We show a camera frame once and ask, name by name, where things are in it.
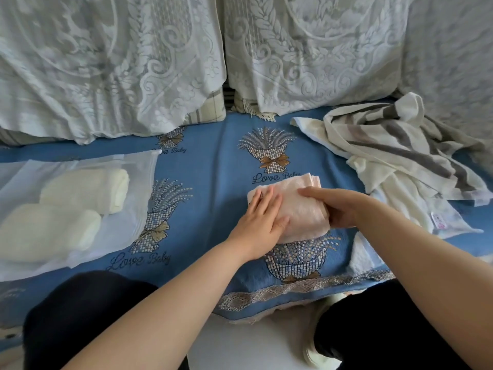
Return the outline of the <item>person's left hand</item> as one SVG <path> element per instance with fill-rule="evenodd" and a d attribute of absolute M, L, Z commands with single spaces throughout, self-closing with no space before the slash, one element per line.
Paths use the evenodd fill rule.
<path fill-rule="evenodd" d="M 238 256 L 242 263 L 261 258 L 278 243 L 278 240 L 274 240 L 271 235 L 274 221 L 262 219 L 260 215 L 260 202 L 266 189 L 257 189 L 253 196 L 257 199 L 255 224 L 251 228 L 246 228 L 244 214 L 226 240 L 226 244 L 231 247 L 233 254 Z M 279 193 L 274 196 L 274 219 L 277 219 L 281 204 L 282 196 Z"/>

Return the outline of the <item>person's right hand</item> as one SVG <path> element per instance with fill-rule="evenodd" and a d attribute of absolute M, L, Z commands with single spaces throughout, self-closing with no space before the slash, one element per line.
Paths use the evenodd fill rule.
<path fill-rule="evenodd" d="M 329 213 L 329 222 L 334 228 L 359 228 L 362 214 L 371 208 L 374 199 L 366 194 L 341 189 L 336 189 L 333 201 L 321 201 Z"/>

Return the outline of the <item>pink towel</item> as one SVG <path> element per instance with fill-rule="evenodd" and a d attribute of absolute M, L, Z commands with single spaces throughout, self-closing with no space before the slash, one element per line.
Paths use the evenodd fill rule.
<path fill-rule="evenodd" d="M 278 244 L 316 239 L 330 230 L 329 212 L 324 203 L 298 192 L 305 187 L 320 188 L 318 176 L 307 173 L 278 181 L 272 186 L 274 195 L 280 193 L 282 196 L 277 218 L 289 218 Z"/>

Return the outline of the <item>person's left forearm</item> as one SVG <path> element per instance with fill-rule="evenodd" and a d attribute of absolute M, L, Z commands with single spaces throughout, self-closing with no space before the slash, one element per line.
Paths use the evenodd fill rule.
<path fill-rule="evenodd" d="M 177 370 L 238 269 L 245 240 L 228 239 L 146 297 L 62 370 Z"/>

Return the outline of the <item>person's right forearm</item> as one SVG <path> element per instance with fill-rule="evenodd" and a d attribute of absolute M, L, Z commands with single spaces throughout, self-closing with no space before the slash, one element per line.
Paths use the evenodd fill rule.
<path fill-rule="evenodd" d="M 493 370 L 493 267 L 359 195 L 355 224 L 428 322 L 473 370 Z"/>

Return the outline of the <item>blue wheat print sofa cover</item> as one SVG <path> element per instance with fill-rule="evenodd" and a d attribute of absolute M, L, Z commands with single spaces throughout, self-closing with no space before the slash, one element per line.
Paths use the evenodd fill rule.
<path fill-rule="evenodd" d="M 311 173 L 327 188 L 364 191 L 346 159 L 290 125 L 293 117 L 322 119 L 322 107 L 269 123 L 230 112 L 219 123 L 184 126 L 163 136 L 99 139 L 88 145 L 51 142 L 0 149 L 0 162 L 75 162 L 155 149 L 155 170 L 145 227 L 124 249 L 74 268 L 0 282 L 0 351 L 21 343 L 25 316 L 73 275 L 110 271 L 161 286 L 230 233 L 259 185 Z M 331 230 L 321 240 L 276 246 L 235 275 L 214 313 L 246 321 L 274 308 L 361 290 L 391 278 L 381 266 L 359 276 L 348 271 L 356 231 Z"/>

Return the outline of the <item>beige fringed sofa cushion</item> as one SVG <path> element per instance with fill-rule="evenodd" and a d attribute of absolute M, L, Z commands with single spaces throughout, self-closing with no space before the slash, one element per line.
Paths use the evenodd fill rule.
<path fill-rule="evenodd" d="M 276 113 L 261 112 L 255 100 L 244 99 L 234 89 L 223 87 L 226 110 L 256 116 L 267 122 L 276 122 Z"/>

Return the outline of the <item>grey striped white towel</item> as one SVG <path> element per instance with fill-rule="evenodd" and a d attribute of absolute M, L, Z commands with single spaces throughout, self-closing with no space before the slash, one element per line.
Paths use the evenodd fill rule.
<path fill-rule="evenodd" d="M 323 120 L 293 117 L 306 136 L 353 164 L 371 193 L 387 176 L 402 173 L 426 193 L 446 200 L 493 199 L 484 180 L 453 158 L 483 143 L 425 115 L 422 98 L 407 93 L 394 103 L 360 103 L 330 110 Z"/>

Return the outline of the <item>plaid sofa cushion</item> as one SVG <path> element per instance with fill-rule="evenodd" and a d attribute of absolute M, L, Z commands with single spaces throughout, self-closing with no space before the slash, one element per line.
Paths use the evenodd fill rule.
<path fill-rule="evenodd" d="M 189 113 L 182 125 L 192 126 L 222 122 L 226 118 L 223 88 L 210 93 L 204 104 L 196 111 Z"/>

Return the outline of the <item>cream fabric sofa edge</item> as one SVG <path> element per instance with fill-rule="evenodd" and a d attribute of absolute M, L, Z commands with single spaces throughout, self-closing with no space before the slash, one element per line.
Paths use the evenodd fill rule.
<path fill-rule="evenodd" d="M 268 370 L 337 370 L 341 362 L 315 350 L 314 334 L 322 313 L 343 299 L 337 293 L 306 305 L 277 310 L 270 315 L 266 363 Z"/>

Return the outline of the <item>white mesh laundry bag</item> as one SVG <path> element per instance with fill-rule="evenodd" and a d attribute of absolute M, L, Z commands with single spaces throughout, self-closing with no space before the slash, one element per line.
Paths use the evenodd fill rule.
<path fill-rule="evenodd" d="M 137 240 L 145 226 L 155 168 L 160 151 L 149 150 L 75 161 L 25 160 L 0 163 L 0 224 L 18 206 L 40 204 L 42 188 L 71 170 L 122 168 L 130 182 L 122 211 L 101 215 L 102 223 L 92 246 L 46 262 L 0 260 L 0 282 L 32 278 L 47 272 L 74 268 L 123 250 Z"/>

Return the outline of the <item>person's right leg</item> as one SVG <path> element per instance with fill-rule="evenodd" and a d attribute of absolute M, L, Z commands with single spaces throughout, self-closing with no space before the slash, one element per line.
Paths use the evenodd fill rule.
<path fill-rule="evenodd" d="M 316 354 L 341 361 L 337 370 L 472 370 L 397 279 L 330 306 L 313 342 Z"/>

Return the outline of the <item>person's leg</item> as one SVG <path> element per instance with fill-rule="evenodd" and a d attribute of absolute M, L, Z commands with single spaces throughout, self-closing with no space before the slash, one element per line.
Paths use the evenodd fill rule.
<path fill-rule="evenodd" d="M 23 324 L 23 370 L 61 370 L 127 311 L 158 289 L 109 271 L 79 273 L 32 308 Z"/>
<path fill-rule="evenodd" d="M 341 361 L 337 370 L 472 370 L 397 279 L 330 306 L 313 342 L 316 354 Z"/>

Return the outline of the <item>white lace cushion cover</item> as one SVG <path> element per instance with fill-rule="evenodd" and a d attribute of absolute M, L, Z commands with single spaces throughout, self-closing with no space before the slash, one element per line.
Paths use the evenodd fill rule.
<path fill-rule="evenodd" d="M 412 1 L 223 0 L 229 86 L 279 116 L 385 98 Z"/>
<path fill-rule="evenodd" d="M 0 144 L 165 134 L 225 80 L 216 0 L 0 0 Z"/>

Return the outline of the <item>rolled white towel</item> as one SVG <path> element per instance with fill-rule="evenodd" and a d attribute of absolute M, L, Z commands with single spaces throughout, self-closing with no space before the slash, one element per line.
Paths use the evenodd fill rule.
<path fill-rule="evenodd" d="M 93 210 L 23 204 L 0 224 L 0 260 L 46 262 L 88 250 L 102 217 Z"/>
<path fill-rule="evenodd" d="M 112 215 L 122 211 L 129 183 L 122 168 L 71 170 L 42 188 L 40 203 Z"/>

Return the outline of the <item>person's left leg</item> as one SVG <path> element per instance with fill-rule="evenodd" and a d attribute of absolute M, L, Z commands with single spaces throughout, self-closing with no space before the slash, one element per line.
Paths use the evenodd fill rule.
<path fill-rule="evenodd" d="M 79 273 L 32 308 L 23 324 L 23 370 L 61 370 L 127 311 L 158 289 L 109 271 Z"/>

